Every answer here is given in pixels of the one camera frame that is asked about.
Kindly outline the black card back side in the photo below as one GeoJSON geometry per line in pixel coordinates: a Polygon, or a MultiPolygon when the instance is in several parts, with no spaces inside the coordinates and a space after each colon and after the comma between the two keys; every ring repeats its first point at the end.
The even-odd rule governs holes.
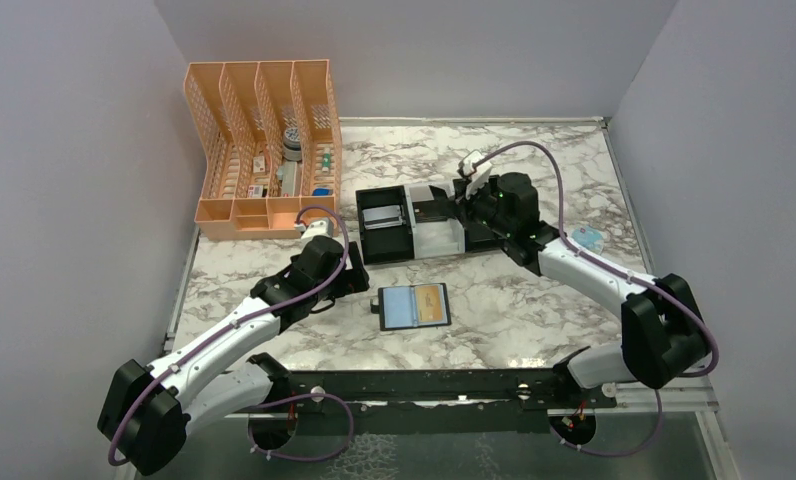
{"type": "Polygon", "coordinates": [[[453,209],[448,202],[433,200],[414,202],[413,209],[417,223],[441,222],[454,217],[453,209]]]}

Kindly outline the black leather card holder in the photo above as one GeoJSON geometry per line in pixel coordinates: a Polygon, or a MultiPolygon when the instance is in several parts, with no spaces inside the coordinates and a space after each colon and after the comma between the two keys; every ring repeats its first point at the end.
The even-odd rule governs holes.
{"type": "Polygon", "coordinates": [[[449,314],[449,322],[447,324],[419,326],[417,323],[417,309],[414,296],[414,287],[417,285],[391,286],[379,288],[377,298],[370,301],[370,312],[378,316],[380,330],[398,331],[451,325],[451,309],[446,284],[428,284],[442,284],[445,288],[449,314]]]}

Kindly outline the gold card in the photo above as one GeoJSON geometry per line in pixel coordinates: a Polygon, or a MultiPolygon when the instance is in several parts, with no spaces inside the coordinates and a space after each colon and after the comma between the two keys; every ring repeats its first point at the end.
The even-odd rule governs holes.
{"type": "Polygon", "coordinates": [[[447,297],[442,284],[417,285],[414,287],[419,326],[444,325],[449,322],[447,297]]]}

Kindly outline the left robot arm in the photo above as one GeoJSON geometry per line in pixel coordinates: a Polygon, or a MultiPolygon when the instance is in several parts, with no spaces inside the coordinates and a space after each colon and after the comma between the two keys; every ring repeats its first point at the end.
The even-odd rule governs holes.
{"type": "Polygon", "coordinates": [[[318,303],[369,288],[355,242],[317,235],[278,273],[259,280],[218,324],[187,346],[147,365],[129,360],[115,372],[98,430],[110,441],[107,460],[153,474],[187,437],[247,407],[272,411],[307,399],[288,370],[268,354],[231,365],[250,350],[318,313],[318,303]]]}

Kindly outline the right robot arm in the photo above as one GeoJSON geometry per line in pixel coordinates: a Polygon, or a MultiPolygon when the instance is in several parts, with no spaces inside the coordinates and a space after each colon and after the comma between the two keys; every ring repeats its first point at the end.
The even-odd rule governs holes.
{"type": "Polygon", "coordinates": [[[577,290],[621,322],[620,340],[554,365],[551,393],[559,404],[574,407],[607,383],[660,389],[716,354],[682,277],[632,272],[578,247],[541,220],[538,193],[526,174],[461,178],[454,188],[450,209],[462,225],[488,229],[516,265],[577,290]]]}

